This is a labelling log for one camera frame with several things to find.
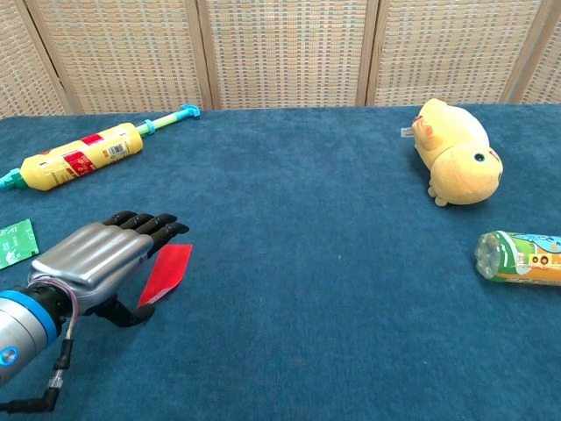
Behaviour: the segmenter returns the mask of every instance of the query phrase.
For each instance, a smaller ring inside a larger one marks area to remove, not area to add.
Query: green card
[[[32,221],[26,219],[0,230],[0,269],[39,254]]]

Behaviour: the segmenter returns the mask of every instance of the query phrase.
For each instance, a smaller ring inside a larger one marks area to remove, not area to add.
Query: woven screen
[[[0,2],[0,117],[64,114],[18,8]]]
[[[354,105],[366,0],[207,0],[222,108]]]
[[[529,81],[523,103],[561,103],[561,21]]]
[[[33,0],[83,111],[201,106],[185,0]]]
[[[370,102],[377,105],[419,105],[431,96],[451,103],[498,102],[540,4],[381,1],[389,4],[372,70],[378,73]]]

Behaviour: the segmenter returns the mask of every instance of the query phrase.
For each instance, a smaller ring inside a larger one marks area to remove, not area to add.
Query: wicker room divider
[[[21,2],[0,2],[0,117],[62,114],[64,93]]]
[[[561,102],[559,0],[4,0],[0,117]]]

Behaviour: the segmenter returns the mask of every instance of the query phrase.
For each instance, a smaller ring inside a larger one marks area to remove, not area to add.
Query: plush toy
[[[481,123],[468,111],[430,99],[410,128],[430,170],[429,195],[438,206],[472,204],[499,187],[502,162]]]

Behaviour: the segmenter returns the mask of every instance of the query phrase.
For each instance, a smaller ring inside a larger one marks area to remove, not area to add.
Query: red label
[[[92,161],[80,151],[67,153],[63,155],[63,158],[78,175],[85,175],[97,170]]]
[[[103,138],[99,134],[94,133],[86,136],[85,138],[81,138],[80,140],[89,146],[96,142],[99,142],[100,140],[103,140]]]

